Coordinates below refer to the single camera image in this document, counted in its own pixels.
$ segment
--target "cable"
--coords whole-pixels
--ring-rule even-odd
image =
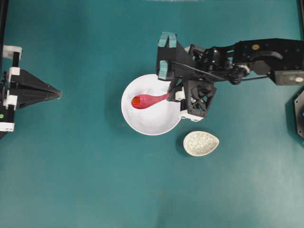
[[[263,76],[263,77],[253,77],[253,78],[247,78],[243,79],[242,81],[252,81],[252,80],[258,80],[258,79],[263,79],[263,78],[269,78],[268,76]]]
[[[216,78],[216,79],[219,79],[219,80],[221,80],[221,81],[223,81],[223,80],[226,81],[225,79],[223,79],[223,78],[221,78],[221,77],[219,77],[219,76],[215,76],[215,75],[210,74],[210,73],[208,73],[208,72],[206,72],[206,71],[198,70],[198,69],[193,68],[193,67],[191,67],[191,66],[188,66],[188,65],[186,65],[186,64],[178,63],[178,62],[175,62],[175,61],[172,61],[172,60],[171,60],[170,62],[171,62],[171,63],[175,63],[175,64],[177,64],[177,65],[182,65],[182,66],[184,66],[184,67],[190,68],[190,69],[195,70],[195,71],[197,71],[197,72],[200,72],[200,73],[209,75],[209,76],[214,77],[214,78]]]
[[[170,62],[171,62],[171,63],[175,63],[175,64],[177,64],[177,65],[181,65],[181,66],[190,68],[190,69],[195,70],[195,71],[197,71],[197,72],[200,72],[200,73],[209,75],[209,76],[214,77],[214,78],[216,78],[216,79],[219,79],[219,80],[221,80],[221,81],[226,81],[225,79],[223,79],[223,78],[221,78],[221,77],[219,77],[219,76],[215,76],[215,75],[210,74],[210,73],[208,73],[208,72],[206,72],[206,71],[198,70],[198,69],[193,68],[193,67],[191,67],[191,66],[188,66],[188,65],[186,65],[186,64],[178,63],[178,62],[175,62],[175,61],[172,61],[172,60],[171,60]],[[247,78],[247,79],[243,79],[242,81],[253,81],[253,80],[258,80],[258,79],[263,79],[263,78],[268,78],[268,76]]]

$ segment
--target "white speckled dish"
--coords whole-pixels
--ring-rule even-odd
[[[184,138],[185,151],[192,156],[204,156],[214,151],[219,139],[208,132],[190,132]]]

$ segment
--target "green tablecloth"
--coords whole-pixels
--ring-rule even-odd
[[[300,87],[218,84],[206,120],[162,136],[124,121],[124,88],[155,72],[162,31],[185,47],[301,38],[296,0],[11,0],[5,44],[63,95],[17,111],[0,141],[1,228],[304,227]],[[220,146],[188,156],[193,130]]]

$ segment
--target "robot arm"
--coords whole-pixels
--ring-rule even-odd
[[[192,121],[207,116],[214,84],[270,78],[278,86],[304,85],[304,42],[288,39],[241,41],[228,47],[184,49],[172,33],[162,33],[156,71],[171,81],[169,101],[180,102],[180,117]],[[251,71],[258,78],[247,78]]]

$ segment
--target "red spoon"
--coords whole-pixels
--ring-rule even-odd
[[[139,94],[132,99],[131,104],[134,108],[144,109],[144,108],[148,108],[156,103],[159,103],[160,101],[167,99],[168,96],[169,96],[169,94],[164,94],[162,96],[151,96],[151,95],[147,95],[147,94]]]

